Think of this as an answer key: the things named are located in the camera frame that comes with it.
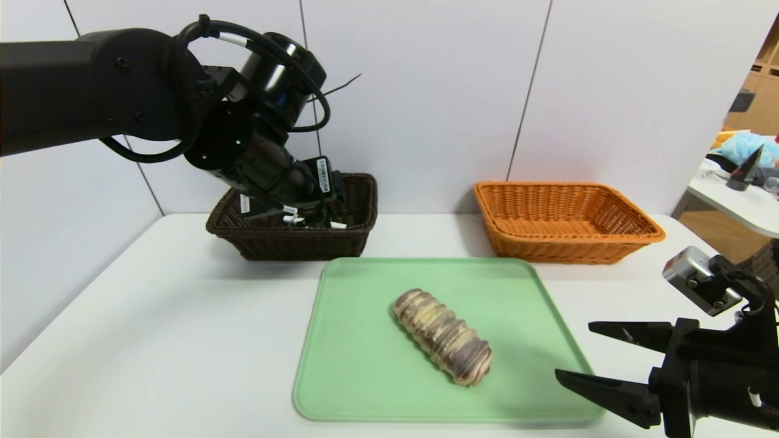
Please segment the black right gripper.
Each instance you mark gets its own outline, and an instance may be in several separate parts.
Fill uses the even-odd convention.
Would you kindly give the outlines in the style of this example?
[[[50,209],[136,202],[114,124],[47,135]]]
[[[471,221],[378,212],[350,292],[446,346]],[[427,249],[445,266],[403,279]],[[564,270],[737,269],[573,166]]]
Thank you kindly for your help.
[[[609,322],[588,330],[665,354],[649,385],[556,369],[562,386],[643,429],[664,422],[668,437],[692,437],[712,417],[777,430],[777,327],[746,317],[727,330],[698,321]]]

